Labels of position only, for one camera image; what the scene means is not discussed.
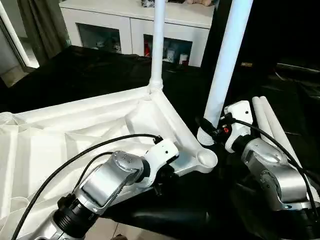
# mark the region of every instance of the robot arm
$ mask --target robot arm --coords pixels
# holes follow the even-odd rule
[[[124,151],[114,152],[73,193],[58,201],[58,210],[47,217],[30,239],[85,239],[87,231],[125,186],[150,187],[158,170],[178,154],[177,147],[168,139],[160,141],[142,157]]]
[[[248,101],[239,101],[227,106],[224,113],[249,124],[253,122]],[[224,124],[218,129],[205,119],[201,123],[201,128],[215,141],[225,143],[224,147],[229,153],[241,154],[241,160],[260,184],[273,211],[311,207],[303,177],[291,167],[287,156],[278,148],[261,138],[252,137],[250,128],[240,123]]]

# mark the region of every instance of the floor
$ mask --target floor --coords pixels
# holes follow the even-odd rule
[[[1,74],[0,77],[2,78],[5,85],[10,88],[26,75],[28,75],[28,73],[24,72],[22,67],[18,65],[10,69],[6,73]]]
[[[98,219],[86,234],[85,240],[110,240],[119,234],[126,236],[128,240],[174,240],[172,237],[104,218]]]

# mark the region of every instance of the black tablecloth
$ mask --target black tablecloth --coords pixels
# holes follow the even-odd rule
[[[71,46],[12,86],[1,107],[20,113],[142,87],[150,73],[149,58]],[[212,76],[198,67],[164,62],[162,78],[165,95],[196,135],[195,117],[204,113]],[[320,173],[319,92],[318,82],[281,81],[275,75],[236,68],[225,104],[266,96],[302,165]],[[222,174],[229,156],[218,145],[212,149],[219,163],[211,173],[189,173],[164,187],[164,196],[143,193],[110,208],[105,217],[176,238],[247,236],[229,197],[232,177]]]

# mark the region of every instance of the black cable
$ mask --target black cable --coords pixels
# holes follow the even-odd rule
[[[241,121],[235,118],[232,118],[232,120],[234,123],[238,123],[238,124],[242,124],[245,125],[251,129],[256,130],[257,132],[261,133],[262,135],[264,135],[267,139],[269,139],[271,142],[273,142],[282,152],[284,152],[284,154],[289,158],[289,163],[292,164],[294,167],[296,167],[297,171],[300,173],[300,175],[302,176],[305,185],[306,185],[306,191],[308,193],[309,196],[309,200],[310,200],[310,204],[311,204],[311,208],[313,211],[313,214],[316,218],[316,220],[319,219],[319,214],[317,211],[317,206],[314,200],[314,196],[312,195],[311,189],[310,189],[310,185],[308,183],[308,180],[304,174],[304,170],[298,165],[297,161],[292,157],[292,155],[279,143],[277,142],[273,137],[271,137],[268,133],[266,133],[265,131],[261,130],[260,128],[253,126],[250,123],[247,123],[245,121]]]
[[[75,160],[77,160],[78,158],[82,157],[83,155],[87,154],[88,152],[97,149],[101,146],[107,145],[107,144],[111,144],[114,143],[116,141],[119,140],[123,140],[123,139],[129,139],[129,138],[136,138],[136,137],[148,137],[148,138],[154,138],[157,139],[159,138],[159,136],[156,135],[152,135],[152,134],[130,134],[130,135],[125,135],[125,136],[120,136],[120,137],[116,137],[107,141],[103,141],[101,143],[98,143],[97,145],[91,146],[88,149],[80,152],[78,155],[74,156],[73,158],[71,158],[70,160],[66,161],[63,165],[61,165],[57,170],[55,170],[45,181],[44,183],[40,186],[40,188],[38,189],[38,191],[35,193],[35,195],[33,196],[32,200],[30,201],[30,204],[27,206],[27,208],[25,209],[18,225],[16,226],[16,229],[12,235],[11,240],[16,240],[18,237],[18,234],[20,232],[20,229],[22,228],[28,214],[31,211],[31,208],[34,206],[34,204],[36,203],[38,197],[40,196],[40,194],[42,193],[42,191],[45,189],[45,187],[48,185],[48,183],[61,171],[63,170],[66,166],[68,166],[69,164],[73,163]]]
[[[74,189],[73,189],[72,192],[74,192],[75,189],[77,188],[77,186],[81,183],[84,175],[86,174],[86,171],[88,170],[88,168],[90,167],[90,165],[91,165],[95,160],[97,160],[98,158],[100,158],[100,157],[102,157],[102,156],[111,155],[111,154],[113,154],[112,151],[107,151],[107,152],[100,153],[99,155],[97,155],[97,156],[95,156],[94,158],[92,158],[91,161],[85,166],[85,168],[84,168],[83,172],[81,173],[78,182],[75,184]]]
[[[309,177],[315,184],[318,185],[318,188],[320,187],[320,181],[315,177],[313,176],[312,174],[315,174],[314,172],[312,171],[309,171],[307,169],[304,169],[302,168],[303,172],[305,175],[307,175],[307,177]]]

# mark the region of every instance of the white tube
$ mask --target white tube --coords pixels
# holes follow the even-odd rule
[[[259,97],[254,96],[252,98],[252,104],[253,104],[253,108],[254,108],[254,113],[255,113],[255,117],[256,117],[256,121],[258,122],[258,126],[261,130],[265,131],[267,134],[269,134],[271,137],[274,137],[268,119],[266,117],[265,114],[265,110],[264,107],[262,105],[262,102],[260,100]],[[270,141],[268,138],[266,138],[264,135],[261,134],[261,139],[265,142],[267,142],[268,144],[275,146],[274,143],[272,141]]]
[[[1,1],[0,1],[0,17],[2,18],[2,21],[3,21],[7,31],[9,32],[11,39],[12,39],[16,49],[18,50],[24,64],[27,67],[32,67],[31,63],[29,61],[29,58],[26,54],[26,51],[25,51],[24,47],[22,46],[22,44],[16,34],[16,31],[15,31],[14,27],[12,26],[10,19],[9,19],[9,17],[6,13],[6,10],[5,10],[4,6],[2,5]]]
[[[231,4],[204,112],[204,117],[209,120],[214,127],[218,126],[242,39],[245,34],[252,3],[253,0],[233,0]],[[201,144],[212,141],[211,137],[201,128],[198,130],[197,137]]]
[[[165,26],[166,0],[155,0],[153,44],[152,44],[152,67],[149,82],[150,91],[162,90],[162,59],[164,51],[164,26]]]
[[[293,147],[291,146],[291,143],[289,142],[289,139],[285,133],[285,131],[283,130],[280,122],[278,121],[278,118],[275,114],[275,112],[273,111],[272,107],[270,106],[267,98],[265,96],[261,96],[260,97],[266,118],[269,122],[269,126],[272,130],[272,134],[274,139],[279,142],[294,158],[294,160],[298,163],[298,165],[301,167],[301,163],[295,153],[295,150],[293,149]],[[310,185],[310,189],[313,195],[313,198],[315,201],[320,202],[320,197],[317,193],[317,190],[310,184],[310,181],[307,178],[307,181]]]

